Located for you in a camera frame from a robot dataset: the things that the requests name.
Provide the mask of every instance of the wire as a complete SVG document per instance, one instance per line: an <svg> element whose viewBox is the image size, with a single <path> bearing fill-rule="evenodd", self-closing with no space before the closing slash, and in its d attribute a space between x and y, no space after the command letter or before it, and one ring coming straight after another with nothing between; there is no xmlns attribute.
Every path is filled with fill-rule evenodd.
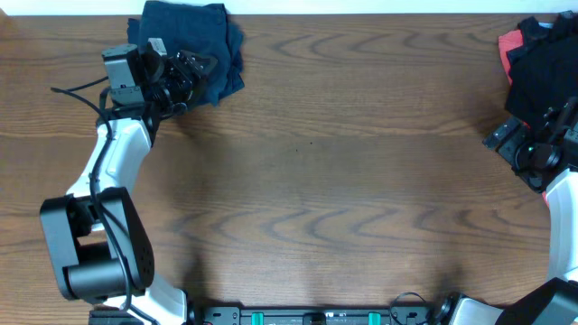
<svg viewBox="0 0 578 325"><path fill-rule="evenodd" d="M139 310L139 309L136 308L135 306L132 306L132 307L130 308L130 310L131 310L132 312L134 312L134 313L136 314L136 316L138 316L138 317L140 317L140 318L142 318L142 319L144 319L144 320L150 321L152 325L158 325L158 321L156 321L156 319L154 319L154 318L152 318L151 316L145 314L143 311Z"/></svg>
<svg viewBox="0 0 578 325"><path fill-rule="evenodd" d="M427 303L427 301L426 301L424 298L422 298L421 295L419 295L419 294L417 294L417 293L415 293L415 292L404 292L404 293L401 293L400 295L398 295L397 298L395 298L395 299L391 302L391 304L389 305L389 309L391 310L391 319L394 320L397 325L407 325L407 324L402 324L402 323L399 322L399 320L397 320L397 313L394 312L394 305L397 303L398 300L400 300L401 298L404 298L404 297L406 297L406 296L409 296L409 295L416 296L417 298L421 299L422 302ZM424 320L424 321L422 321L422 322L419 322L419 323L417 323L416 325L425 325L426 323L427 323L427 318L426 318L426 320Z"/></svg>
<svg viewBox="0 0 578 325"><path fill-rule="evenodd" d="M112 127L110 126L110 123L108 122L107 117L104 114L104 104L106 103L106 97L108 94L108 91L110 90L110 88L105 88L101 93L100 93L100 105L101 108L96 107L94 104L92 104L90 101L88 101L87 99L85 99L82 96L79 96L77 94L74 94L73 92L71 92L70 90L65 90L65 89L60 89L60 88L51 88L51 91L55 92L55 93L61 93L67 96L70 96L72 98L76 98L77 100L83 102L84 104L88 105L90 108L92 108L95 112L97 112L97 114L100 116L100 118L104 121L106 127L107 127L107 140L105 141L102 149L100 150L100 153L97 156L97 160L95 161L93 167L92 167L92 172L89 175L89 187L90 187L90 200L92 201L92 204L94 206L94 210L97 214L98 219L100 220L100 222L102 223L103 227L105 228L105 231L107 232L107 236L110 239L110 242L112 244L113 249L115 250L115 253L118 256L118 260L120 262L120 267L122 269L123 272L123 276L125 277L125 302L120 306L120 310L121 311L128 311L131 307L131 302L132 302L132 284L131 284L131 280L128 274L128 265L125 259L125 256L122 253L122 250L120 248L120 245L118 244L117 241L117 237L115 236L114 232L112 231L112 228L110 227L110 224L108 224L108 220L107 218L104 216L104 213L102 211L102 209L105 209L104 206L102 206L102 203L100 202L100 200L98 199L97 196L97 180L98 180L98 172L100 169L100 165L102 164L102 161L107 153L108 147L110 146L110 144L112 143Z"/></svg>
<svg viewBox="0 0 578 325"><path fill-rule="evenodd" d="M104 80L108 80L108 77L104 77L104 78L101 78L101 79L98 79L98 80L94 80L94 81L92 81L92 82L89 82L89 83L86 84L86 85L78 86L78 87L75 87L75 88L69 88L69 89L66 89L66 90L67 90L67 91L77 91L77 90L81 90L81 89L88 88L88 87L92 87L92 86L94 86L94 85L96 85L96 84L99 84L99 83L101 83L101 82L104 81Z"/></svg>

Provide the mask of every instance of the wood grain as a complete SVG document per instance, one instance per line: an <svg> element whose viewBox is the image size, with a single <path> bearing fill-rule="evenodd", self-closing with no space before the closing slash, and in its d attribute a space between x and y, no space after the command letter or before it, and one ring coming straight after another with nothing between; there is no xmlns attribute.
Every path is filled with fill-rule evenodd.
<svg viewBox="0 0 578 325"><path fill-rule="evenodd" d="M497 37L522 15L239 16L246 88L168 121L133 200L157 271L245 305L387 304L545 280L549 214L480 143L507 116ZM95 115L50 86L105 75L126 17L0 24L0 322L85 323L38 209L76 180ZM99 88L82 94L96 100Z"/></svg>

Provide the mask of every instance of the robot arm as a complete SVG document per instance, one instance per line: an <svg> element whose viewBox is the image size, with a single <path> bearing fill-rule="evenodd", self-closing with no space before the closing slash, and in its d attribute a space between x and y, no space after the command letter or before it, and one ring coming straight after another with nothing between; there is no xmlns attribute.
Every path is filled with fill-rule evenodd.
<svg viewBox="0 0 578 325"><path fill-rule="evenodd" d="M578 281L578 172L560 173L548 185L550 261L546 280Z"/></svg>
<svg viewBox="0 0 578 325"><path fill-rule="evenodd" d="M160 39L149 40L144 53L126 44L103 51L103 59L115 106L100 109L98 140L84 172L64 197L46 200L41 207L54 273L69 300L118 309L129 302L125 310L145 324L181 325L188 321L186 295L154 271L152 246L130 192L160 122L194 105L216 60L187 51L167 58ZM92 172L98 179L93 192ZM97 204L106 213L99 215ZM110 226L107 242L81 245L79 237L105 229L100 218ZM130 300L126 282L132 288Z"/></svg>

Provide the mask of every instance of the dark blue cloth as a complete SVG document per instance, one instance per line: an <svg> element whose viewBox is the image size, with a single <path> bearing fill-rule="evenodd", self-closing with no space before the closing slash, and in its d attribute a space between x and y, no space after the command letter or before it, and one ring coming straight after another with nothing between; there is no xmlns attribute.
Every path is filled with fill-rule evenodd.
<svg viewBox="0 0 578 325"><path fill-rule="evenodd" d="M227 17L225 5L175 5L159 1L144 4L141 20L128 19L128 42L142 49L150 37L162 38L169 56L179 50L211 55L219 61L213 70L207 92L199 104L211 103L245 84L240 73L243 34Z"/></svg>

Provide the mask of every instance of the folded clothing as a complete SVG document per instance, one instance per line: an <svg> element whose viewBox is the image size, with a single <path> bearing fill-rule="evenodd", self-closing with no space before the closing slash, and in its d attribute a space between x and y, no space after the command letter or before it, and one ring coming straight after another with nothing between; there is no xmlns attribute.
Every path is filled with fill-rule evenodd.
<svg viewBox="0 0 578 325"><path fill-rule="evenodd" d="M562 107L569 97L578 96L578 17L560 14L552 29L527 18L519 31L500 37L499 46L506 71L511 65L506 110L537 135L549 107Z"/></svg>
<svg viewBox="0 0 578 325"><path fill-rule="evenodd" d="M162 38L169 56L179 50L210 55L219 61L199 105L211 103L242 89L243 34L229 21L224 5L175 5L160 1L144 4L141 20L129 18L128 42L144 48L151 37Z"/></svg>

